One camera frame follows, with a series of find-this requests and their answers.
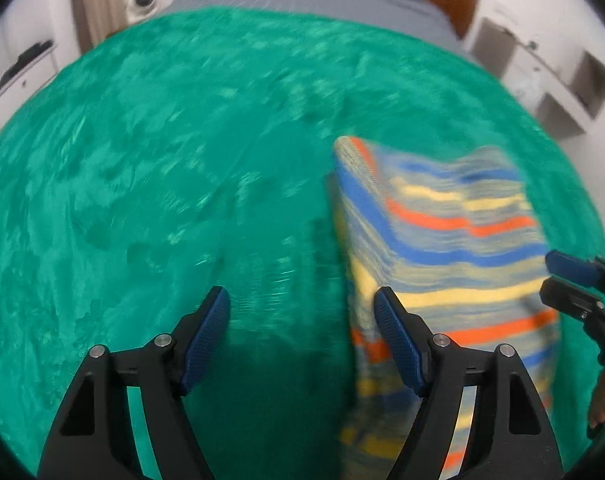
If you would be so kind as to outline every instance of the white cabinet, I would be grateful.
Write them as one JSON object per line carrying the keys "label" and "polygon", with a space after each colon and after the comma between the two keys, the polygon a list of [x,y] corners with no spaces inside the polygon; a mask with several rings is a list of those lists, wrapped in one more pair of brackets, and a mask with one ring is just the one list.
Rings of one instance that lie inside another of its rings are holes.
{"label": "white cabinet", "polygon": [[589,132],[605,103],[605,65],[579,50],[553,70],[538,47],[485,18],[473,54],[554,139]]}
{"label": "white cabinet", "polygon": [[31,96],[54,79],[57,72],[54,49],[51,48],[0,89],[0,130]]}
{"label": "white cabinet", "polygon": [[56,75],[51,53],[30,64],[0,95],[0,124],[3,126],[26,101]]}

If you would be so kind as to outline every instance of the blue stripe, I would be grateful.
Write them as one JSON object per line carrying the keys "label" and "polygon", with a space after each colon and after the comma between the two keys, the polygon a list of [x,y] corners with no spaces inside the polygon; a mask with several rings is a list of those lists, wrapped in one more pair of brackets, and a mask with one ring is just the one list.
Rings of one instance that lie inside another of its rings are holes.
{"label": "blue stripe", "polygon": [[460,174],[455,171],[438,168],[424,162],[416,160],[403,160],[398,163],[398,167],[405,171],[413,173],[425,173],[436,178],[447,178],[456,180],[461,184],[470,184],[479,180],[513,180],[519,182],[520,175],[516,170],[506,168],[495,168],[493,170],[479,170],[474,173]]}
{"label": "blue stripe", "polygon": [[420,402],[420,397],[408,386],[393,394],[383,394],[380,399],[385,412],[404,412],[415,403]]}
{"label": "blue stripe", "polygon": [[356,178],[336,160],[337,176],[343,194],[358,209],[360,215],[377,231],[384,243],[396,251],[398,256],[408,262],[418,265],[443,266],[455,263],[470,263],[478,267],[502,267],[534,256],[544,256],[547,253],[546,244],[525,244],[506,253],[480,255],[465,249],[436,253],[416,249],[394,235],[389,221],[382,213],[380,206],[371,195],[361,186]]}
{"label": "blue stripe", "polygon": [[535,366],[538,366],[542,362],[546,361],[551,357],[553,352],[556,351],[556,345],[552,344],[535,354],[527,355],[527,357],[522,358],[522,363],[524,366],[529,369]]}
{"label": "blue stripe", "polygon": [[381,251],[378,249],[378,244],[373,240],[372,236],[369,232],[364,230],[364,226],[362,222],[356,219],[353,215],[347,218],[347,224],[349,226],[349,232],[354,234],[359,243],[357,246],[351,247],[351,252],[355,254],[361,261],[372,259],[372,252],[375,252],[374,258],[378,258],[380,260],[380,269],[381,273],[384,273],[391,267],[391,259],[387,257],[387,251]]}

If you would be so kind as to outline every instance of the orange stripe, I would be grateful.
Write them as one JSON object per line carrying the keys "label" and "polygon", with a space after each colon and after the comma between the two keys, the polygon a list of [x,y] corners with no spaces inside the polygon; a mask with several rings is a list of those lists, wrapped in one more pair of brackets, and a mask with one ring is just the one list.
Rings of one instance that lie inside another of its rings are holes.
{"label": "orange stripe", "polygon": [[424,227],[426,229],[435,229],[438,231],[466,229],[477,238],[506,233],[522,227],[531,227],[536,225],[535,220],[530,216],[515,216],[495,224],[474,226],[474,224],[472,224],[469,219],[465,217],[439,218],[437,216],[429,216],[424,213],[412,211],[392,198],[387,198],[386,204],[387,209],[389,209],[391,214],[397,216],[407,223]]}
{"label": "orange stripe", "polygon": [[351,329],[351,339],[354,346],[364,347],[370,363],[378,364],[391,359],[391,350],[383,339],[373,342],[365,341],[362,333],[357,328]]}
{"label": "orange stripe", "polygon": [[488,343],[498,339],[504,339],[536,330],[554,322],[557,319],[557,312],[553,309],[546,309],[539,314],[524,319],[517,319],[498,325],[484,326],[482,328],[473,328],[470,330],[457,330],[455,332],[447,332],[456,343],[461,346],[478,345]]}
{"label": "orange stripe", "polygon": [[364,158],[364,161],[367,163],[370,170],[373,171],[373,174],[377,176],[378,168],[376,166],[376,161],[373,160],[373,156],[371,155],[369,148],[367,148],[367,145],[358,137],[349,137],[349,140],[351,140],[351,143],[355,146],[356,150],[358,150],[362,158]]}
{"label": "orange stripe", "polygon": [[[523,332],[540,329],[556,320],[557,312],[548,309],[524,319],[484,326],[482,328],[447,332],[447,335],[461,346],[477,346],[496,340],[508,340]],[[356,328],[351,329],[351,339],[354,346],[364,347],[370,363],[378,364],[391,359],[391,350],[389,350],[389,347],[382,339],[372,342],[365,341],[362,333]]]}
{"label": "orange stripe", "polygon": [[462,451],[455,451],[453,453],[449,453],[447,455],[447,460],[444,461],[444,467],[442,469],[444,470],[444,469],[449,469],[449,468],[457,466],[460,462],[462,462],[465,452],[466,452],[466,449],[463,449]]}

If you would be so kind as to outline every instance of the green fuzzy blanket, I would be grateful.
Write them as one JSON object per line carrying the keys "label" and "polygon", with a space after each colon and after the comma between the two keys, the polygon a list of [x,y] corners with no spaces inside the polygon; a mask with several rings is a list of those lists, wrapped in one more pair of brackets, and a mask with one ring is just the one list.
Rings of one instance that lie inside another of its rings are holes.
{"label": "green fuzzy blanket", "polygon": [[[218,284],[230,327],[186,401],[213,472],[337,477],[353,359],[325,178],[341,135],[438,160],[498,146],[550,245],[605,254],[560,149],[464,60],[314,16],[215,8],[130,28],[0,134],[0,432],[31,469],[90,346],[143,345]],[[553,422],[570,462],[597,350],[576,322],[563,336]],[[153,475],[139,396],[132,412]]]}

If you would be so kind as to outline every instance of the metal screw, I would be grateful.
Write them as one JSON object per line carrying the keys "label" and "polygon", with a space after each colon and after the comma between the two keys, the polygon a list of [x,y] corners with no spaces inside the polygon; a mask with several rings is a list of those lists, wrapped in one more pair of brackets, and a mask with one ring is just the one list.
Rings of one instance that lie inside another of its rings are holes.
{"label": "metal screw", "polygon": [[156,338],[153,340],[153,344],[156,346],[169,346],[171,344],[171,336],[169,334],[160,334],[156,335]]}
{"label": "metal screw", "polygon": [[95,345],[89,349],[89,355],[92,357],[100,357],[105,353],[106,348],[102,345]]}
{"label": "metal screw", "polygon": [[505,357],[513,357],[515,355],[515,348],[511,345],[503,344],[500,345],[500,353]]}
{"label": "metal screw", "polygon": [[449,336],[444,335],[444,334],[436,334],[433,336],[433,342],[441,347],[445,347],[445,346],[449,346],[449,343],[451,343],[451,339],[449,339]]}

